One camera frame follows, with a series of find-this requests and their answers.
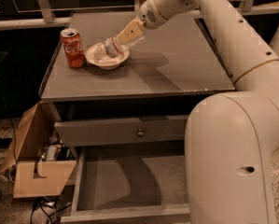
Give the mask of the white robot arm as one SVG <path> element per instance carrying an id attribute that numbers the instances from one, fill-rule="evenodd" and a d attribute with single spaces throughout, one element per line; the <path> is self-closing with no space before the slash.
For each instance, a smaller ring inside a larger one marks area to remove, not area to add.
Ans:
<path id="1" fill-rule="evenodd" d="M 228 0 L 146 0 L 156 29 L 198 8 L 235 90 L 199 102 L 185 134 L 191 224 L 277 224 L 271 162 L 279 148 L 279 56 Z"/>

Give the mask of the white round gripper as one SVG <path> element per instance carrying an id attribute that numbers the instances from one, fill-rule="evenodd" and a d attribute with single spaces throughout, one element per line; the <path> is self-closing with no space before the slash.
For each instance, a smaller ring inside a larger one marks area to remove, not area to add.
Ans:
<path id="1" fill-rule="evenodd" d="M 118 41 L 121 44 L 137 40 L 144 34 L 144 25 L 147 29 L 157 29 L 169 18 L 169 9 L 162 0 L 146 0 L 139 8 L 137 17 L 118 34 Z"/>

